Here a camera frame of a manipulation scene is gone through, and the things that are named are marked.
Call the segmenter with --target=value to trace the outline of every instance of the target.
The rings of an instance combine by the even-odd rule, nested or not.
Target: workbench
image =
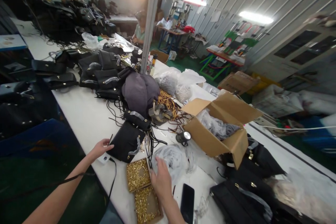
[[[48,56],[48,52],[50,51],[59,50],[57,45],[47,45],[47,40],[44,40],[43,37],[29,36],[29,33],[37,34],[37,31],[32,26],[31,22],[14,20],[14,23],[23,35],[31,54],[36,60],[46,58]],[[122,43],[125,42],[125,39],[118,34],[115,34],[114,37]],[[157,61],[154,75],[158,75],[168,69],[168,66],[164,65],[160,61]],[[71,69],[69,72],[75,73],[77,80],[79,80],[78,69]],[[196,84],[192,85],[191,89],[193,93],[191,99],[196,97],[206,100],[215,99],[213,95],[209,94]],[[95,98],[95,94],[92,93],[91,89],[75,86],[71,87],[70,91],[66,93],[59,92],[57,90],[53,90],[52,93],[85,154],[89,153],[98,141],[103,138],[110,138],[112,133],[115,135],[119,130],[119,127],[116,126],[115,122],[109,119],[109,117],[111,117],[111,113],[106,108],[106,102],[103,99]],[[110,106],[116,111],[117,115],[120,114],[119,109],[114,107],[113,104],[110,103]],[[117,120],[120,123],[123,123],[123,120],[120,118],[117,118]],[[158,139],[166,141],[168,144],[175,144],[176,135],[167,131],[169,126],[170,124],[167,122],[159,127],[162,130],[154,128],[153,131]],[[260,127],[254,122],[245,125],[245,128],[253,138],[268,148],[270,153],[286,172],[289,171],[290,167],[293,167],[300,171],[307,171],[315,175],[323,173],[336,181],[336,175],[334,173],[307,157],[301,151],[295,149],[280,138],[274,138],[267,129]],[[223,166],[214,159],[208,157],[200,148],[198,148],[193,140],[189,141],[189,145],[192,146],[195,151],[197,168],[195,172],[191,174],[184,174],[180,177],[175,187],[174,198],[180,206],[183,183],[190,185],[195,189],[194,209],[198,207],[201,197],[209,199],[208,210],[203,218],[198,220],[198,223],[223,223],[224,218],[222,213],[213,199],[208,197],[210,187],[223,181],[223,178],[217,172],[217,168],[219,171],[222,171]],[[146,153],[139,152],[134,157],[133,161],[145,157]],[[118,160],[115,160],[115,162],[117,175],[110,200],[118,211],[122,221],[126,224],[134,224],[137,222],[137,218],[135,213],[134,195],[128,191],[127,186],[127,164]],[[112,162],[108,162],[103,165],[96,160],[92,164],[92,167],[103,188],[108,194],[116,172],[114,164]],[[164,217],[159,223],[168,223],[167,218]]]
[[[158,27],[158,28],[161,28],[162,31],[161,31],[159,45],[157,46],[157,48],[160,51],[162,51],[162,52],[164,52],[166,54],[169,54],[170,50],[177,51],[178,48],[179,48],[179,44],[180,44],[182,36],[186,35],[186,34],[189,34],[189,33],[186,33],[186,32],[184,32],[182,30],[172,31],[172,30],[168,30],[168,29],[162,28],[162,27]],[[169,37],[168,37],[168,40],[166,42],[165,48],[164,49],[160,49],[162,41],[165,39],[165,37],[168,34],[169,34]]]
[[[214,50],[211,50],[211,49],[206,49],[209,54],[208,56],[202,60],[200,62],[200,64],[204,63],[204,66],[201,68],[201,70],[199,71],[202,75],[210,78],[211,80],[215,80],[221,73],[223,73],[224,71],[227,72],[227,74],[229,73],[230,71],[230,68],[232,67],[232,65],[236,65],[236,66],[243,66],[244,64],[242,64],[241,62],[237,61],[237,60],[233,60],[233,59],[230,59],[230,55],[224,53],[224,52],[216,52]],[[225,60],[226,62],[224,63],[223,66],[221,66],[220,68],[217,68],[217,67],[212,67],[211,66],[211,63],[216,59],[216,57],[219,57],[219,58],[222,58],[223,60]],[[213,69],[220,69],[217,74],[215,76],[211,76],[207,73],[204,72],[204,69],[205,68],[213,68]]]

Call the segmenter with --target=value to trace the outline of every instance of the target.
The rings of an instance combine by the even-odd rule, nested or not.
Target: ceiling light
[[[189,2],[195,5],[201,5],[201,6],[206,6],[206,2],[202,1],[202,0],[184,0],[185,2]]]
[[[243,11],[243,12],[239,13],[239,16],[241,16],[243,18],[246,18],[246,19],[249,19],[251,21],[256,21],[256,22],[262,23],[262,24],[270,24],[274,21],[270,17],[266,17],[266,16],[263,16],[263,15],[260,15],[260,14],[257,14],[257,13],[253,13],[253,12]]]

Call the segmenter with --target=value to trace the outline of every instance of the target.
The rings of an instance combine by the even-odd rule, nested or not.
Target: person
[[[147,16],[146,12],[142,10],[137,12],[135,16],[138,20],[138,24],[136,25],[135,32],[134,35],[132,36],[131,42],[133,44],[138,44],[141,46],[144,44],[145,40],[145,28],[146,28]]]
[[[99,141],[92,151],[86,155],[66,179],[86,172],[89,166],[106,151],[111,150],[114,145],[108,145],[110,139]],[[172,195],[172,179],[170,177],[166,163],[156,157],[157,174],[151,171],[151,181],[153,188],[159,198],[170,224],[184,224],[179,206]],[[23,222],[32,223],[58,223],[66,207],[68,206],[78,184],[83,176],[59,185]]]

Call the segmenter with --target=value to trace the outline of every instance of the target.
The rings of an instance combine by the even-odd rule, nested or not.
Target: black phone
[[[188,186],[187,184],[183,184],[181,214],[184,221],[187,222],[188,224],[193,224],[194,198],[195,198],[195,190],[192,187]]]

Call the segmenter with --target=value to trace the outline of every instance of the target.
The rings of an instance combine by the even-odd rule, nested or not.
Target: white table
[[[56,45],[46,45],[46,41],[41,39],[41,37],[29,36],[29,33],[37,33],[36,30],[31,26],[30,22],[14,20],[14,23],[24,25],[24,29],[21,26],[17,26],[17,28],[21,34],[28,35],[27,37],[24,36],[23,38],[35,59],[44,59],[48,56],[48,52],[59,50],[59,47]],[[121,36],[115,34],[115,37],[116,39],[123,41]],[[168,67],[166,65],[157,61],[154,75],[163,72],[167,68]],[[193,85],[192,91],[192,98],[200,97],[208,100],[215,99],[214,96],[203,90],[198,85]],[[103,138],[109,138],[112,133],[114,135],[117,133],[119,127],[116,126],[114,121],[108,119],[108,117],[111,117],[111,113],[106,108],[105,102],[102,99],[95,98],[95,94],[93,94],[90,89],[77,86],[73,87],[71,91],[67,93],[60,93],[58,91],[52,92],[74,134],[76,135],[83,151],[86,154],[99,140]],[[119,114],[119,109],[115,109],[115,111],[117,114]],[[251,125],[270,136],[271,139],[255,130]],[[168,126],[169,124],[166,123],[161,125],[160,128],[167,129]],[[272,153],[274,158],[285,171],[288,172],[289,168],[293,167],[298,170],[306,170],[313,174],[319,174],[317,171],[319,170],[328,175],[330,178],[336,180],[336,175],[334,173],[316,163],[314,160],[307,157],[301,151],[295,149],[283,140],[279,138],[273,138],[265,128],[260,127],[254,122],[247,124],[245,128],[253,138],[268,148],[268,150]],[[175,134],[158,129],[154,129],[154,133],[157,138],[166,141],[168,144],[176,143]],[[196,162],[198,167],[194,173],[184,174],[180,178],[179,182],[176,184],[174,198],[180,205],[182,186],[183,183],[187,183],[195,189],[194,208],[196,209],[200,203],[201,197],[203,196],[204,198],[207,198],[209,194],[209,188],[222,181],[222,178],[216,171],[217,167],[222,169],[222,165],[216,162],[214,159],[206,156],[205,153],[201,151],[194,142],[192,142],[191,145],[195,147]],[[142,159],[144,157],[146,157],[146,154],[139,152],[133,161]],[[307,165],[302,160],[308,162],[314,168]],[[136,223],[134,196],[128,192],[127,188],[126,163],[120,162],[118,160],[116,160],[116,163],[117,176],[112,190],[111,201],[124,223]],[[116,172],[114,164],[112,162],[108,162],[106,165],[103,165],[99,161],[95,161],[92,164],[92,167],[95,170],[105,191],[109,193],[112,180]],[[167,223],[166,217],[161,220],[160,223]],[[209,206],[206,215],[202,219],[198,220],[198,223],[223,223],[223,215],[215,205],[212,198],[209,200]]]

